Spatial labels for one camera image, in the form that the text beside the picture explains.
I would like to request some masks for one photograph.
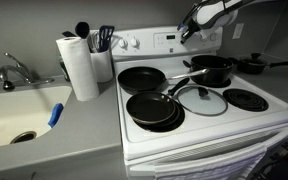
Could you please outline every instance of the sink basin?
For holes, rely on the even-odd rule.
[[[1,93],[0,146],[37,138],[51,130],[48,122],[54,106],[65,106],[71,91],[69,86],[57,86]]]

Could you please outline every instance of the gray countertop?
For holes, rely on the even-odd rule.
[[[233,73],[288,103],[288,67],[266,69],[260,75],[235,69]],[[58,80],[52,86],[58,85],[69,83]],[[59,122],[43,136],[1,146],[0,171],[83,154],[121,152],[116,82],[99,84],[99,88],[100,96],[87,102],[77,101],[72,91]]]
[[[70,86],[63,79],[56,78],[51,86]],[[72,91],[52,130],[31,141],[0,146],[0,171],[80,154],[122,151],[115,80],[100,83],[99,90],[100,96],[86,102],[77,101]]]

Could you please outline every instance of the saucepan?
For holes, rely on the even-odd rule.
[[[278,66],[288,66],[288,61],[280,63],[268,63],[267,61],[258,59],[260,53],[252,53],[252,59],[242,59],[237,61],[237,70],[247,74],[261,74],[267,67],[273,68]]]
[[[189,80],[189,78],[181,80],[166,95],[150,91],[132,96],[126,103],[129,115],[137,123],[154,126],[177,119],[177,106],[172,96],[178,89],[186,85]]]
[[[190,76],[200,76],[207,74],[208,69],[200,69],[199,71],[188,74],[181,74],[171,78],[166,78],[165,74],[152,67],[140,66],[133,67],[122,71],[117,80],[120,86],[130,94],[137,94],[146,91],[161,91],[167,80],[185,78]]]
[[[191,77],[194,82],[205,85],[225,83],[233,68],[231,60],[213,55],[194,56],[191,59],[191,63],[188,63],[185,60],[183,63],[186,67],[190,68],[190,72],[208,69],[209,71],[207,74]]]

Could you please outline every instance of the glass lid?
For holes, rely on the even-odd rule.
[[[182,88],[177,93],[177,99],[188,111],[204,116],[223,114],[228,106],[221,94],[212,89],[197,86]]]

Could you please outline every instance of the utensil holder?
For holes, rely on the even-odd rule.
[[[110,51],[91,53],[91,60],[97,82],[108,82],[113,78]]]

